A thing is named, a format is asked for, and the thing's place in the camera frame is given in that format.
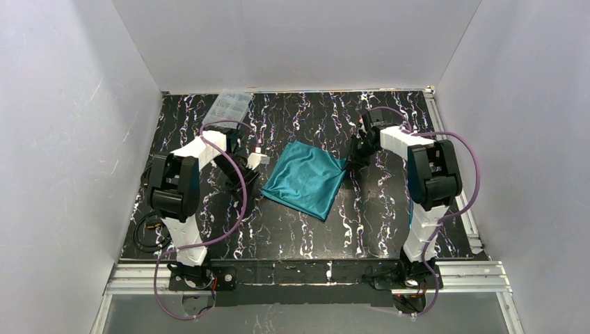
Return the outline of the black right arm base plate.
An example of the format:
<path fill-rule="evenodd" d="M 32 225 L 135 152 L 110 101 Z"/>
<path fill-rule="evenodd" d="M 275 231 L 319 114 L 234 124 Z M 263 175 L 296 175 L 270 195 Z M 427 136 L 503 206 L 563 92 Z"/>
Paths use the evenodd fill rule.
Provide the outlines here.
<path fill-rule="evenodd" d="M 440 268 L 434 259 L 428 265 L 434 274 L 422 262 L 407 262 L 405 260 L 380 261 L 369 265 L 361 275 L 360 281 L 367 283 L 376 290 L 414 289 L 434 290 L 435 281 L 439 288 L 444 287 Z"/>

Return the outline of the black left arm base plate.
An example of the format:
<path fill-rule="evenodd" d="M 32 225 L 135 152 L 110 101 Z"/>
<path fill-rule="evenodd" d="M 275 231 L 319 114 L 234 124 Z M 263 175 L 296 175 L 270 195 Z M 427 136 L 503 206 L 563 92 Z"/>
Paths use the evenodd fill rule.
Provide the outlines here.
<path fill-rule="evenodd" d="M 231 262 L 206 260 L 201 266 L 191 267 L 180 262 L 166 265 L 170 271 L 170 291 L 233 291 L 237 288 L 237 268 Z"/>

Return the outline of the aluminium right side rail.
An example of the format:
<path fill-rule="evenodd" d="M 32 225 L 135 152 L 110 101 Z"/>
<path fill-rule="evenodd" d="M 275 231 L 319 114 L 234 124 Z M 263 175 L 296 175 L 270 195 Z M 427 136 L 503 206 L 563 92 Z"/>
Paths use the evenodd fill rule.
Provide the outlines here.
<path fill-rule="evenodd" d="M 436 158 L 437 164 L 441 167 L 441 171 L 437 173 L 437 178 L 441 181 L 436 181 L 435 188 L 441 190 L 445 194 L 445 200 L 450 201 L 450 196 L 454 195 L 458 200 L 458 211 L 444 215 L 438 222 L 442 225 L 446 221 L 452 219 L 461 219 L 463 222 L 465 233 L 468 237 L 470 249 L 472 253 L 479 254 L 484 250 L 483 244 L 479 237 L 475 219 L 472 217 L 471 207 L 479 194 L 481 185 L 481 171 L 479 163 L 473 149 L 462 136 L 449 132 L 444 129 L 442 119 L 436 106 L 434 97 L 434 89 L 428 86 L 424 90 L 424 96 L 429 108 L 429 114 L 433 119 L 433 126 L 435 130 L 429 133 L 421 133 L 421 136 L 436 138 L 435 149 L 440 154 Z M 473 166 L 475 168 L 475 188 L 470 198 L 465 195 L 463 190 L 463 181 L 461 176 L 461 169 L 457 161 L 456 149 L 454 148 L 452 139 L 456 139 L 467 151 L 470 156 Z"/>

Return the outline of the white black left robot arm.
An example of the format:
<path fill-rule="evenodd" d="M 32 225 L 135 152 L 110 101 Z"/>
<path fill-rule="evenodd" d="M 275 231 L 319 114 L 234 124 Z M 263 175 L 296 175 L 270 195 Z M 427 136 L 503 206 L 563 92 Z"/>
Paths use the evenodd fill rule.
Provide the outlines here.
<path fill-rule="evenodd" d="M 244 155 L 245 143 L 239 131 L 205 130 L 184 147 L 156 154 L 152 158 L 147 183 L 147 201 L 168 229 L 175 246 L 176 260 L 189 267 L 203 265 L 207 247 L 230 236 L 203 241 L 196 216 L 201 205 L 200 172 L 214 164 L 228 179 L 241 203 L 238 219 L 246 215 L 248 198 L 259 176 L 258 167 L 269 157 L 257 146 Z"/>

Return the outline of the clear plastic screw organizer box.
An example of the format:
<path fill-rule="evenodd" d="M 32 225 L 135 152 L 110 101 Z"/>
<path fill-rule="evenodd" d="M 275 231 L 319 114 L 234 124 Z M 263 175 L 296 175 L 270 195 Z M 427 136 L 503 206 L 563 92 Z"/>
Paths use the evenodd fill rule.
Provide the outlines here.
<path fill-rule="evenodd" d="M 244 120 L 249 111 L 252 99 L 253 95 L 251 93 L 239 92 L 236 90 L 223 91 L 215 99 L 202 123 L 209 124 L 220 120 L 230 120 L 230 122 L 216 123 L 214 126 L 236 129 L 239 124 L 233 122 L 233 120 Z"/>

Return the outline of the teal cloth napkin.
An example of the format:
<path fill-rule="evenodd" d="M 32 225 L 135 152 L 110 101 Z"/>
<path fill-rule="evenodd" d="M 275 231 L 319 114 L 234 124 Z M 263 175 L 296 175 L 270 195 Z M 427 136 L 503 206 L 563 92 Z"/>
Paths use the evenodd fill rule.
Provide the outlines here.
<path fill-rule="evenodd" d="M 262 195 L 325 221 L 344 179 L 345 160 L 294 141 L 280 155 Z"/>

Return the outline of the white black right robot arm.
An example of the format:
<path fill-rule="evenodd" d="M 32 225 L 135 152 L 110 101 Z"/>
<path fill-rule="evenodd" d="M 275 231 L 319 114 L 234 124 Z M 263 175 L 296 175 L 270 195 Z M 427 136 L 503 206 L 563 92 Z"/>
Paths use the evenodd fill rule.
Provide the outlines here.
<path fill-rule="evenodd" d="M 429 261 L 435 256 L 433 244 L 441 218 L 462 192 L 454 145 L 449 140 L 436 140 L 433 135 L 413 133 L 401 118 L 377 107 L 360 116 L 345 170 L 367 166 L 370 158 L 382 150 L 406 163 L 412 213 L 403 254 L 409 262 Z"/>

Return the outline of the aluminium front frame rail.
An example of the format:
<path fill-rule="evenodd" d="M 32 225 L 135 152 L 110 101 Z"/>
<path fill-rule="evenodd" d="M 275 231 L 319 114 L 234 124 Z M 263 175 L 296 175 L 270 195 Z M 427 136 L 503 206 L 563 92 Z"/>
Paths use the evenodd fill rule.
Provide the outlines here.
<path fill-rule="evenodd" d="M 365 274 L 379 273 L 395 264 L 393 260 L 262 260 L 219 261 L 207 273 L 218 278 L 219 291 L 239 287 L 359 285 Z M 512 287 L 499 261 L 437 261 L 436 276 L 442 292 L 511 293 Z M 106 285 L 108 294 L 199 294 L 165 265 L 122 263 L 114 266 Z"/>

